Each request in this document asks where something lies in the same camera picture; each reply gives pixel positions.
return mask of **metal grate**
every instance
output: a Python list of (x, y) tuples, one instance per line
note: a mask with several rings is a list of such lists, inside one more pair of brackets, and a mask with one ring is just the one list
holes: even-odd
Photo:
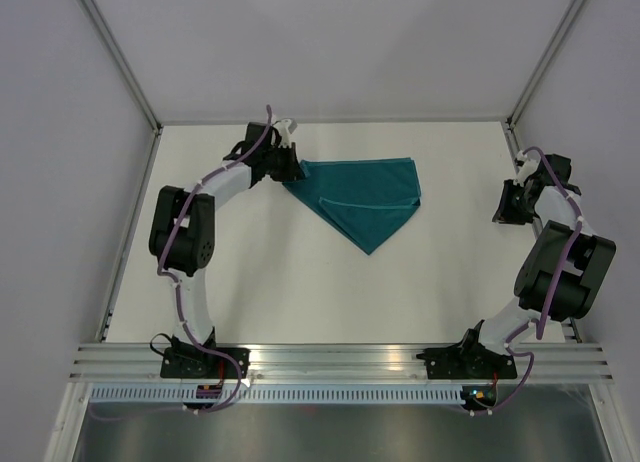
[[(231, 395), (226, 384), (220, 395)], [(196, 397), (197, 386), (185, 384), (95, 384), (91, 402), (179, 402), (203, 403)], [(380, 405), (459, 405), (462, 386), (457, 384), (429, 387), (389, 385), (273, 385), (242, 387), (238, 403), (250, 404), (380, 404)]]

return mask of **wall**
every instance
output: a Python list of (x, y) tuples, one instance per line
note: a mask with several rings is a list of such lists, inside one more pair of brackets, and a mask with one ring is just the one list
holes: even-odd
[(75, 0), (0, 0), (0, 452), (41, 460), (151, 131)]
[(508, 115), (570, 0), (96, 0), (165, 124)]
[(618, 252), (582, 324), (608, 353), (640, 433), (640, 0), (591, 0), (518, 124), (526, 145), (573, 159), (591, 225)]

